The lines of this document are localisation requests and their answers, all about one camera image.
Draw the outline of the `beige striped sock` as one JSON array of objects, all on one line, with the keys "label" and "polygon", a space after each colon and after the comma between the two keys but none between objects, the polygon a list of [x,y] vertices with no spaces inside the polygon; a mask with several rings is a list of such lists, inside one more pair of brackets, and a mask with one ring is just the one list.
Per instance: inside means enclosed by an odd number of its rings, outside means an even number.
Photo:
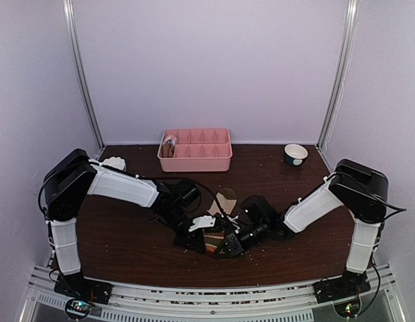
[{"label": "beige striped sock", "polygon": [[220,257],[220,249],[223,246],[225,237],[235,233],[231,224],[225,223],[223,216],[231,216],[237,204],[237,195],[230,188],[220,189],[216,193],[216,199],[212,202],[207,215],[216,218],[215,226],[202,229],[206,253],[215,259]]}]

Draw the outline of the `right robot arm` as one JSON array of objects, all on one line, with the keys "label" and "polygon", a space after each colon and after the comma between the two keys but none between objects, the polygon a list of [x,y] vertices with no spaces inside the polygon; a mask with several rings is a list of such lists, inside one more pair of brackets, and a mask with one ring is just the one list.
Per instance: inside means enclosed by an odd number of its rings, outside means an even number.
[{"label": "right robot arm", "polygon": [[350,296],[367,280],[367,267],[379,243],[381,228],[389,218],[387,210],[403,212],[388,203],[388,188],[385,174],[342,159],[322,184],[282,212],[277,212],[261,195],[247,197],[241,207],[250,225],[238,233],[227,233],[219,251],[235,257],[268,235],[290,239],[331,211],[346,207],[354,217],[355,228],[343,275],[335,281],[339,294]]}]

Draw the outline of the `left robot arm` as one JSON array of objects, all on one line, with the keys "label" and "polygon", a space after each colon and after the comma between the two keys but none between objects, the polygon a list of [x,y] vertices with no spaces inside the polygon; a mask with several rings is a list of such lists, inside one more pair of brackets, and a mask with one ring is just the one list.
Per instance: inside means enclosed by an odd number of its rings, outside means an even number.
[{"label": "left robot arm", "polygon": [[130,174],[123,168],[89,158],[75,149],[47,175],[38,206],[48,224],[63,287],[75,298],[89,291],[78,255],[76,218],[88,195],[109,197],[151,209],[175,233],[174,245],[204,253],[203,233],[193,228],[185,209],[200,197],[196,184],[183,178],[175,184]]}]

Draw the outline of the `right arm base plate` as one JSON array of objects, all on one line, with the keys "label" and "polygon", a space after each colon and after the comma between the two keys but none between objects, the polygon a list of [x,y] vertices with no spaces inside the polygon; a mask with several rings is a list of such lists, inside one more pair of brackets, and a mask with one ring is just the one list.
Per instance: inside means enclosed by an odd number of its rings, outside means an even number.
[{"label": "right arm base plate", "polygon": [[313,284],[317,303],[334,302],[335,313],[342,318],[356,318],[362,310],[361,294],[371,290],[365,275],[342,275],[322,278]]}]

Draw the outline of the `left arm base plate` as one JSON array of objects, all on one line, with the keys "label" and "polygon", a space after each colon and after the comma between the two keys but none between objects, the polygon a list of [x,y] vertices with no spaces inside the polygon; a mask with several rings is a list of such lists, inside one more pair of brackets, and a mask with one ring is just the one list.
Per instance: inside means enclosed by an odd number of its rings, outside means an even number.
[{"label": "left arm base plate", "polygon": [[107,282],[84,279],[82,284],[71,285],[59,278],[54,292],[69,297],[64,304],[64,312],[73,320],[87,318],[98,305],[107,305],[113,286]]}]

